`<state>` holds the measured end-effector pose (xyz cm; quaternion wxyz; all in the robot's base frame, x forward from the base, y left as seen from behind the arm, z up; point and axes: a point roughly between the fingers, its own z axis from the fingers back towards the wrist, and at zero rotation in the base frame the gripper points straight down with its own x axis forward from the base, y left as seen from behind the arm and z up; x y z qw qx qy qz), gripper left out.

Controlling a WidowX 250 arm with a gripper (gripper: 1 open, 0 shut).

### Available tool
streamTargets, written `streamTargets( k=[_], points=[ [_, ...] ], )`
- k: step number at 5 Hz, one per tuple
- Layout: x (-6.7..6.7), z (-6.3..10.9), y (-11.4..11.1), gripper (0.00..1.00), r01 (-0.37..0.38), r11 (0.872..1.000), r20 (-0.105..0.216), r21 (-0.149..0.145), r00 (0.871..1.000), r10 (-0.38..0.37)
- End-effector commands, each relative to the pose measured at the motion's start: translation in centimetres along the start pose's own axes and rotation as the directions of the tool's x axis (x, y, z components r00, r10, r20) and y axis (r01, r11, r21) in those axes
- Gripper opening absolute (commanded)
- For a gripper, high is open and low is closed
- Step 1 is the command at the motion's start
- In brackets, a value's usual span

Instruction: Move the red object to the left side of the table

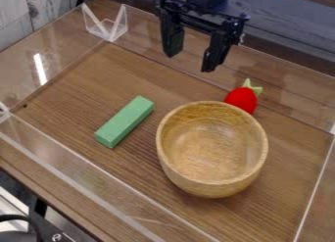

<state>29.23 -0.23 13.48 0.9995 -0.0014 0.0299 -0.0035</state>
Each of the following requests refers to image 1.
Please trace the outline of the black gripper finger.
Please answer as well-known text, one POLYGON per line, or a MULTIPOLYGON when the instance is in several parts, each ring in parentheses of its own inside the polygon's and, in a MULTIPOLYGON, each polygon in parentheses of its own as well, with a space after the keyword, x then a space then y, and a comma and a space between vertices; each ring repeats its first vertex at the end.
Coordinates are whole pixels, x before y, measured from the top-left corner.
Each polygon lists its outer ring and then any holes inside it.
POLYGON ((185 28, 177 16, 166 10, 162 10, 161 22, 163 49, 167 56, 171 58, 183 49, 185 28))
POLYGON ((202 63, 202 72, 210 73, 225 62, 233 46, 239 44, 238 22, 221 27, 206 26, 202 32, 211 36, 202 63))

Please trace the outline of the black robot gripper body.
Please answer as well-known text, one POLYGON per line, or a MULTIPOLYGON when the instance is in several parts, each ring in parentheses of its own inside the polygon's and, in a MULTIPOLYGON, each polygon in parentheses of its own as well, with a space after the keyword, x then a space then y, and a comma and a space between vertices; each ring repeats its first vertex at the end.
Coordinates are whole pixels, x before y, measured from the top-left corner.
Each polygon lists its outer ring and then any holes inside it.
POLYGON ((250 14, 237 9, 230 0, 161 0, 159 8, 173 12, 183 24, 199 31, 206 26, 221 27, 238 22, 241 43, 250 14))

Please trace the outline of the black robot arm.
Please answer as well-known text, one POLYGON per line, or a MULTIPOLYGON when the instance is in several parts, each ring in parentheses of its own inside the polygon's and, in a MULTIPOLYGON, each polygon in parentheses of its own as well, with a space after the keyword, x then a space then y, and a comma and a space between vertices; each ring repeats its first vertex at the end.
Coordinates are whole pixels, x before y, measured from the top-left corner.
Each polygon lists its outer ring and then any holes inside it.
POLYGON ((183 50, 187 27, 211 36, 202 72, 213 72, 225 62, 233 46, 242 41, 250 15, 233 8, 230 0, 161 0, 158 16, 163 49, 170 58, 183 50))

